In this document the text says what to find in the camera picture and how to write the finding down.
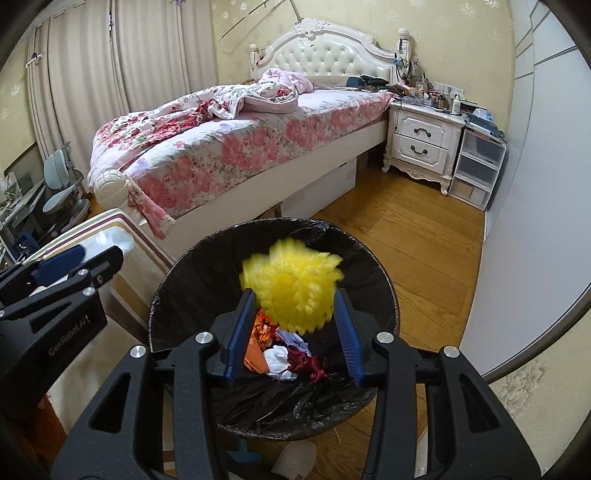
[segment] drawer handle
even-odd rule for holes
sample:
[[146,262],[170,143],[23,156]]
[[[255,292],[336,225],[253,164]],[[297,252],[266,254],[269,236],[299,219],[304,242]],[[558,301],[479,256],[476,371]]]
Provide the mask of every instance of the drawer handle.
[[417,150],[414,148],[414,145],[411,145],[411,146],[410,146],[410,149],[411,149],[413,152],[415,152],[417,155],[426,155],[426,154],[428,154],[428,151],[427,151],[427,150],[423,150],[422,152],[417,152]]
[[428,136],[429,138],[431,138],[431,133],[430,133],[430,132],[427,132],[427,131],[426,131],[424,128],[415,128],[415,129],[414,129],[414,132],[417,134],[417,133],[419,133],[421,130],[423,130],[423,131],[424,131],[424,132],[427,134],[427,136]]

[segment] orange wrapper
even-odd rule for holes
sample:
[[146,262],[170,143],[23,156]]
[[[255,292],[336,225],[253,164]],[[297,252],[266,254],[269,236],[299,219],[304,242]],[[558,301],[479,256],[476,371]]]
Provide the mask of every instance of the orange wrapper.
[[277,325],[271,324],[271,319],[265,315],[265,310],[259,309],[256,314],[255,324],[252,327],[252,333],[257,339],[261,350],[265,350],[273,343],[273,337],[277,330]]
[[246,347],[246,355],[244,357],[244,364],[253,372],[259,374],[266,374],[269,371],[267,360],[262,354],[261,347],[257,341],[254,331],[251,333],[248,347]]

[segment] black trash bag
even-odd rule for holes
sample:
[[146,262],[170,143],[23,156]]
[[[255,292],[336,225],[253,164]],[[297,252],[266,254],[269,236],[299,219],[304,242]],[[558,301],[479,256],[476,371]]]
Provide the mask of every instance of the black trash bag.
[[[277,240],[292,237],[320,252],[343,258],[345,288],[356,310],[372,314],[382,330],[398,333],[400,310],[394,287],[377,258],[348,233],[323,220],[275,218],[226,228],[185,253],[158,287],[150,309],[152,351],[172,348],[215,318],[235,310],[242,295],[242,262],[266,254]],[[375,396],[349,376],[334,319],[304,335],[313,355],[325,358],[328,380],[277,381],[244,368],[230,390],[213,389],[221,429],[244,438],[301,440],[352,417]]]

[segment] headboard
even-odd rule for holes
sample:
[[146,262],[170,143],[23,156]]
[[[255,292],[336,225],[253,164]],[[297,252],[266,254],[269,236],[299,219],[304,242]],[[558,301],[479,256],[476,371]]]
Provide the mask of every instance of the headboard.
[[[251,58],[256,51],[257,46],[251,45]],[[396,81],[394,52],[378,48],[371,35],[317,18],[295,24],[262,53],[262,60],[252,69],[254,78],[269,68],[279,68],[308,76],[369,75]]]

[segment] yellow feather duster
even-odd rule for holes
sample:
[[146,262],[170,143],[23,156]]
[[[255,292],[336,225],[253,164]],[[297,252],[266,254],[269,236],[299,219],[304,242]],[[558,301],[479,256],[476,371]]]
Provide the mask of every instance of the yellow feather duster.
[[344,278],[338,255],[317,252],[303,242],[279,240],[268,255],[242,263],[242,288],[251,288],[271,320],[290,332],[312,332],[333,314],[336,283]]

